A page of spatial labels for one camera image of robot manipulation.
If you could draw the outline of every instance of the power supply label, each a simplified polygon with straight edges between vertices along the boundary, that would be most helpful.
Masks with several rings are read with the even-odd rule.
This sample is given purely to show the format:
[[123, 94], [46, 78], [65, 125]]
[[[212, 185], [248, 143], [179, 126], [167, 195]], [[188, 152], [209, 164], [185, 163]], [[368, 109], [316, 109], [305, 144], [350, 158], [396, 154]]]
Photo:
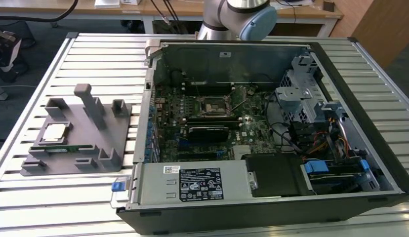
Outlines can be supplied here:
[[224, 199], [221, 168], [179, 170], [181, 201]]

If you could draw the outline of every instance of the aluminum table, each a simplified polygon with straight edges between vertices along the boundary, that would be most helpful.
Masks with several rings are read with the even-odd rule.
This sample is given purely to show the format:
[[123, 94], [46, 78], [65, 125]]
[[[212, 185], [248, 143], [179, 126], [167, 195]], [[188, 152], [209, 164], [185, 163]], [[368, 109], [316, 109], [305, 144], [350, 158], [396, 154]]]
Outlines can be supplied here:
[[[69, 34], [50, 69], [0, 150], [0, 236], [139, 236], [110, 206], [111, 183], [130, 175], [146, 76], [147, 39], [193, 36]], [[357, 42], [340, 38], [270, 37], [321, 43], [352, 91], [409, 172], [409, 99]], [[123, 169], [117, 173], [23, 177], [21, 165], [39, 133], [49, 98], [73, 95], [78, 83], [93, 85], [102, 103], [133, 104]], [[328, 91], [336, 99], [330, 85]], [[117, 201], [126, 200], [125, 193]], [[409, 202], [372, 210], [344, 222], [226, 230], [174, 236], [409, 236]]]

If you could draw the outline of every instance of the blue latch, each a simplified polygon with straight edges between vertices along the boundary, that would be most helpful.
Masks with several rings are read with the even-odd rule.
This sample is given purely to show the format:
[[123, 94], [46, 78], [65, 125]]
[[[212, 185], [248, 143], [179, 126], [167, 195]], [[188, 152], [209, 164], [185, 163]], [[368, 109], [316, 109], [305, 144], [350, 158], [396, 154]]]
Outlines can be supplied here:
[[370, 165], [369, 165], [369, 163], [368, 163], [368, 161], [365, 159], [362, 159], [360, 161], [360, 163], [361, 163], [362, 168], [364, 168], [365, 171], [370, 170]]
[[306, 172], [314, 173], [314, 172], [329, 172], [329, 168], [326, 165], [326, 162], [322, 160], [310, 160], [305, 164]]
[[113, 189], [113, 192], [126, 191], [126, 182], [114, 182], [111, 189]]

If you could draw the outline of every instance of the green circuit board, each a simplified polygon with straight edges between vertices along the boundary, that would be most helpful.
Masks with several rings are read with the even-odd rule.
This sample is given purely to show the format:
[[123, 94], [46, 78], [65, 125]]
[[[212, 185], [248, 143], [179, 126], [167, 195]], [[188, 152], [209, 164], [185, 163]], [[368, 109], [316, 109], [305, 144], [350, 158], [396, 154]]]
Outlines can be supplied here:
[[[186, 96], [181, 88], [157, 89], [155, 105], [161, 162], [194, 161], [189, 154], [214, 156], [217, 160], [234, 159], [233, 146], [249, 145], [252, 153], [277, 152], [266, 117], [262, 113], [269, 93], [250, 85], [238, 85], [226, 96]], [[186, 138], [184, 119], [202, 116], [226, 116], [241, 121], [238, 129], [229, 130], [222, 143], [192, 144]]]

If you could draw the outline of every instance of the barcode sticker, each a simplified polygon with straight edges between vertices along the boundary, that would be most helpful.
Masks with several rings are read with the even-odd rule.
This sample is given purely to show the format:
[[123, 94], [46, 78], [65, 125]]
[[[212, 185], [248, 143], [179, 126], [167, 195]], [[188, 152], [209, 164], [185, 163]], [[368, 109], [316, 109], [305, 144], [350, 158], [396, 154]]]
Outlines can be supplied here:
[[166, 165], [163, 167], [163, 173], [165, 174], [178, 174], [179, 173], [181, 166], [179, 165]]

